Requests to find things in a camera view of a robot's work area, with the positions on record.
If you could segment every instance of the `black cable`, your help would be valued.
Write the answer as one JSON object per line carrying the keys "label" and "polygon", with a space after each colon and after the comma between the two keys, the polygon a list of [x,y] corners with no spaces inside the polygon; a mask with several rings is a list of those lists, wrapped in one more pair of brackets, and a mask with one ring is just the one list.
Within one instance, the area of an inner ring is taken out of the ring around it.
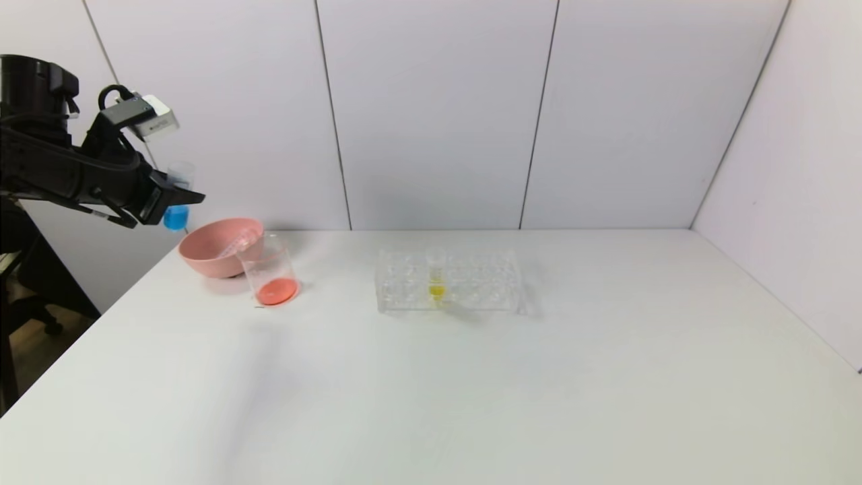
{"label": "black cable", "polygon": [[105,100],[108,98],[108,94],[111,91],[117,91],[120,93],[120,98],[123,99],[131,99],[134,98],[134,94],[128,90],[128,88],[124,85],[110,85],[106,86],[101,92],[99,92],[99,110],[105,109]]}

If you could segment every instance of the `plastic cup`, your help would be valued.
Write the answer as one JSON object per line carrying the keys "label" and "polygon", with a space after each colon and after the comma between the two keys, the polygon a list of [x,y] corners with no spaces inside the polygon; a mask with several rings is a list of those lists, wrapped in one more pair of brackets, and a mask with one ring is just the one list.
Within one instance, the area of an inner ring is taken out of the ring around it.
{"label": "plastic cup", "polygon": [[276,234],[264,234],[236,253],[246,272],[254,298],[261,305],[280,305],[299,293],[299,280],[290,264],[287,248]]}

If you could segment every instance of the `yellow liquid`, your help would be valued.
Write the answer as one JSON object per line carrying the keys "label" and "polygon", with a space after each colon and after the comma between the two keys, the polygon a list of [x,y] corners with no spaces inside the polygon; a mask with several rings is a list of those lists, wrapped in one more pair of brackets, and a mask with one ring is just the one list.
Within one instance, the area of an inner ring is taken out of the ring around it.
{"label": "yellow liquid", "polygon": [[443,300],[443,295],[446,294],[446,285],[442,281],[430,281],[428,283],[428,294],[434,298],[434,301]]}

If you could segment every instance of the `wall seam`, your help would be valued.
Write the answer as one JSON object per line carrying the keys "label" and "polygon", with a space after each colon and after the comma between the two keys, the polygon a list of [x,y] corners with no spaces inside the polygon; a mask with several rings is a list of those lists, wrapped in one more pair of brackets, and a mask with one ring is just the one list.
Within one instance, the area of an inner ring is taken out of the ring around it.
{"label": "wall seam", "polygon": [[536,153],[536,139],[539,137],[539,122],[541,120],[541,108],[545,102],[545,88],[547,87],[547,72],[551,67],[551,52],[553,51],[553,37],[557,33],[557,17],[559,16],[559,0],[557,0],[557,9],[553,12],[553,27],[551,27],[551,43],[547,48],[547,62],[545,63],[545,78],[541,84],[541,94],[539,95],[539,112],[536,113],[536,129],[533,132],[533,147],[530,149],[530,163],[527,166],[527,182],[524,184],[524,199],[521,202],[521,218],[518,219],[518,230],[524,225],[524,211],[527,209],[527,192],[530,187],[530,174],[533,172],[533,157]]}

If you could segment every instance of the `blue liquid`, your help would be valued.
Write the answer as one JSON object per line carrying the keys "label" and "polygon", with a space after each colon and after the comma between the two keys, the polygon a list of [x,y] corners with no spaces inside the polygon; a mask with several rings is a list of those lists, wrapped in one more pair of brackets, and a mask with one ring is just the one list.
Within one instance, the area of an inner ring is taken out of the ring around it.
{"label": "blue liquid", "polygon": [[189,222],[188,205],[172,205],[165,211],[165,227],[169,230],[183,230]]}

